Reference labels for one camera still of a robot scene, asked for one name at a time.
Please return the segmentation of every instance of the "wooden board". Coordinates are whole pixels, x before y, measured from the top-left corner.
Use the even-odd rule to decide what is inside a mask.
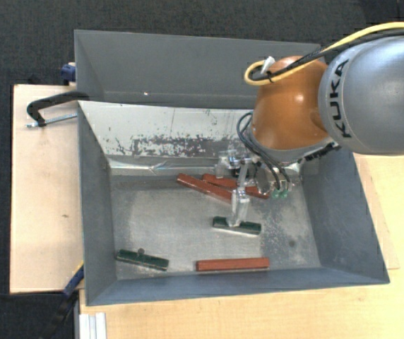
[[[14,90],[12,293],[61,290],[83,257],[76,121],[24,127],[31,122],[30,101],[69,89]],[[44,115],[74,109],[70,104]],[[356,160],[388,268],[398,267],[398,252],[401,269],[389,272],[390,285],[104,307],[86,307],[82,292],[81,311],[105,311],[109,339],[404,338],[404,157]]]
[[[29,102],[73,87],[16,85],[12,130],[11,293],[62,290],[83,259],[76,119],[29,129]],[[68,103],[46,118],[76,111]]]

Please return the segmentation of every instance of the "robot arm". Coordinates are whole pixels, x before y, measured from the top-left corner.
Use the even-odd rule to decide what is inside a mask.
[[[337,56],[328,66],[318,60],[332,53]],[[404,154],[404,23],[361,30],[269,69],[264,64],[244,74],[259,91],[240,138],[256,155],[285,168],[339,145]],[[266,73],[256,76],[260,70]]]

